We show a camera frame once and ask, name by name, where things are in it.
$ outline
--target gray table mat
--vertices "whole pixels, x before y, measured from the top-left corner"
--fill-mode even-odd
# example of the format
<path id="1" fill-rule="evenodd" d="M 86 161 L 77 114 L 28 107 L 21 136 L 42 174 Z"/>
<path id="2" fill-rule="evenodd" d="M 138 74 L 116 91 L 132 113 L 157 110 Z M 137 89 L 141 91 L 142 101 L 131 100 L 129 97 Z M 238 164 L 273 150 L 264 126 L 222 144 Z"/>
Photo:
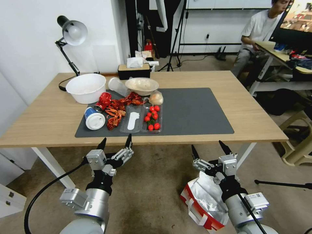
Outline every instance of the gray table mat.
<path id="1" fill-rule="evenodd" d="M 135 133 L 134 136 L 174 136 L 174 135 L 205 135 L 205 134 L 233 134 L 234 130 L 223 113 L 214 94 L 209 88 L 175 88 L 159 89 L 164 98 L 162 105 L 162 131 L 160 133 Z M 121 95 L 114 91 L 112 99 L 121 99 Z M 85 125 L 85 118 L 78 126 L 75 137 L 123 137 L 119 128 L 109 131 L 105 125 L 99 130 L 90 130 Z"/>

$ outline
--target white lid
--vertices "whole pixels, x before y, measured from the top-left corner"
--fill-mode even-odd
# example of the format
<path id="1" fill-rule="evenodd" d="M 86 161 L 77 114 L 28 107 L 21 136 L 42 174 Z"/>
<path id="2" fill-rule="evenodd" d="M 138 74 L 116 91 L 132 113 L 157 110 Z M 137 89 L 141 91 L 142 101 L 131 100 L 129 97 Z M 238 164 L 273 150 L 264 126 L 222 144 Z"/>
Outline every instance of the white lid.
<path id="1" fill-rule="evenodd" d="M 101 113 L 93 113 L 88 116 L 85 121 L 87 128 L 91 130 L 98 130 L 105 124 L 105 117 Z"/>

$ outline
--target red and white bag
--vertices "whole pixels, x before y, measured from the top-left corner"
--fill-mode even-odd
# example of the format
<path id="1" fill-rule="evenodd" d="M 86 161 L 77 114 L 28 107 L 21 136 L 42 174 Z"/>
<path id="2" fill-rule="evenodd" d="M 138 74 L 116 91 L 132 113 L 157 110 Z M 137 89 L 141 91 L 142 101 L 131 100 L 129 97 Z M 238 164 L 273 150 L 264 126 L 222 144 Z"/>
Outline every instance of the red and white bag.
<path id="1" fill-rule="evenodd" d="M 198 178 L 188 182 L 180 198 L 188 206 L 188 214 L 195 223 L 213 234 L 228 221 L 228 209 L 221 195 L 213 177 L 200 172 Z"/>

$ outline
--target person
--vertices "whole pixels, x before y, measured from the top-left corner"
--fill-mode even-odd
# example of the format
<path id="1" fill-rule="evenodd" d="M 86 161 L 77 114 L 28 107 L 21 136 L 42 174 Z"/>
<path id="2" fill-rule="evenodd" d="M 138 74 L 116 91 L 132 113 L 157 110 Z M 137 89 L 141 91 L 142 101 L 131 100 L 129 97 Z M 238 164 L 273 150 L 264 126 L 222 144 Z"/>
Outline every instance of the person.
<path id="1" fill-rule="evenodd" d="M 256 42 L 269 40 L 289 2 L 290 0 L 272 0 L 272 7 L 269 10 L 253 15 L 245 26 L 241 36 L 242 46 L 231 69 L 232 73 L 239 78 L 250 60 L 255 63 L 255 68 L 249 73 L 244 84 L 245 87 L 253 83 L 268 59 L 263 52 L 259 51 Z"/>

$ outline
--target stool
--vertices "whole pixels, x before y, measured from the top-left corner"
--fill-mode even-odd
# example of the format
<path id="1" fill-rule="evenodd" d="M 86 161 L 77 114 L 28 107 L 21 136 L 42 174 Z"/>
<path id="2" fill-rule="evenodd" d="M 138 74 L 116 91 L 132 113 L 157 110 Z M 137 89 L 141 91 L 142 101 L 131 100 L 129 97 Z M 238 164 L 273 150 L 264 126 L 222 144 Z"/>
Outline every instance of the stool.
<path id="1" fill-rule="evenodd" d="M 298 166 L 302 163 L 312 163 L 312 107 L 300 111 L 293 115 L 288 120 L 280 125 L 282 131 L 287 132 L 291 129 L 294 132 L 297 141 L 300 141 L 297 145 L 293 145 L 290 141 L 293 140 L 291 136 L 288 136 L 290 140 L 286 142 L 274 143 L 275 149 L 279 152 L 281 159 L 284 163 L 290 166 Z M 304 121 L 307 126 L 291 125 L 296 120 Z"/>

